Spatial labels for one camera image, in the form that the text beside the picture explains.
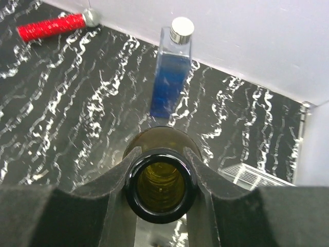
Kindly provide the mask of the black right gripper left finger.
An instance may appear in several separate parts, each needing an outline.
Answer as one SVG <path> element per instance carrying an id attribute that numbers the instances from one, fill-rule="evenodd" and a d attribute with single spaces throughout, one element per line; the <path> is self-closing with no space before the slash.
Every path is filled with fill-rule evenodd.
<path id="1" fill-rule="evenodd" d="M 1 186 L 1 246 L 133 246 L 137 217 L 123 187 L 140 154 L 134 148 L 72 192 L 52 185 Z"/>

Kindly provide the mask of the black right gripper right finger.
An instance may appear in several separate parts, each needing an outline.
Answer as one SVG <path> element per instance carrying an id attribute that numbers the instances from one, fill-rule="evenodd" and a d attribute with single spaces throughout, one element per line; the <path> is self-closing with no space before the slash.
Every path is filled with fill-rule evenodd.
<path id="1" fill-rule="evenodd" d="M 198 191 L 187 213 L 190 246 L 328 246 L 328 188 L 246 190 L 184 149 Z"/>

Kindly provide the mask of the dark green wine bottle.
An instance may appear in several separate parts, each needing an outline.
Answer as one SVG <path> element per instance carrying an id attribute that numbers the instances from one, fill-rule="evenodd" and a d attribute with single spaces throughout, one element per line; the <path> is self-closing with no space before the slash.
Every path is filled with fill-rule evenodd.
<path id="1" fill-rule="evenodd" d="M 133 159 L 124 185 L 129 206 L 151 223 L 176 221 L 191 208 L 197 191 L 196 175 L 184 156 L 184 148 L 190 148 L 202 159 L 199 147 L 188 134 L 168 126 L 139 133 L 123 156 L 135 147 L 141 148 L 141 154 Z"/>

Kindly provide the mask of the blue square glass bottle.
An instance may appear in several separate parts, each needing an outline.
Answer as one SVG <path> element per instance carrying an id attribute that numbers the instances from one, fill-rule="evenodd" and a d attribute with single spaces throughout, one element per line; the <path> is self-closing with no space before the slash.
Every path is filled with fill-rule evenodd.
<path id="1" fill-rule="evenodd" d="M 161 29 L 150 115 L 168 119 L 174 112 L 192 63 L 194 24 L 176 17 Z"/>

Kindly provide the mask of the red glitter microphone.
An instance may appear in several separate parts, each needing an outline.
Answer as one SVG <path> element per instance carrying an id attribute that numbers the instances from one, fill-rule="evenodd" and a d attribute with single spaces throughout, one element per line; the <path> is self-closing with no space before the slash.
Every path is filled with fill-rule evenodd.
<path id="1" fill-rule="evenodd" d="M 18 26 L 16 30 L 21 39 L 27 43 L 81 28 L 96 27 L 99 24 L 100 14 L 92 8 L 88 8 L 82 13 Z"/>

